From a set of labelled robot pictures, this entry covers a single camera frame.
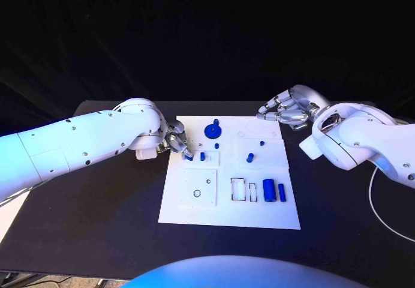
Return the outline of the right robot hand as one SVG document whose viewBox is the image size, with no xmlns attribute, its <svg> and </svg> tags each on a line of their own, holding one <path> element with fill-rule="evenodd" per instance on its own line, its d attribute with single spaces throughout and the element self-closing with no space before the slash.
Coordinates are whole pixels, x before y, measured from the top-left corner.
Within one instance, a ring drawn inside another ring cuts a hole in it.
<svg viewBox="0 0 415 288">
<path fill-rule="evenodd" d="M 314 122 L 330 106 L 328 99 L 312 88 L 295 85 L 259 107 L 256 118 L 276 121 L 296 130 L 308 121 Z"/>
</svg>

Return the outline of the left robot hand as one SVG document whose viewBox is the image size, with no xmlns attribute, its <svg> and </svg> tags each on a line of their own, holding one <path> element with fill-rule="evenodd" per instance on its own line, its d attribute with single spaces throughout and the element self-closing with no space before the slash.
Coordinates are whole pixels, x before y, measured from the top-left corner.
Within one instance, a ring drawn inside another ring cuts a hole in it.
<svg viewBox="0 0 415 288">
<path fill-rule="evenodd" d="M 162 153 L 170 150 L 174 153 L 181 153 L 186 157 L 193 157 L 193 152 L 187 147 L 187 137 L 184 125 L 178 120 L 164 121 L 158 129 L 161 142 L 157 146 L 157 152 Z"/>
</svg>

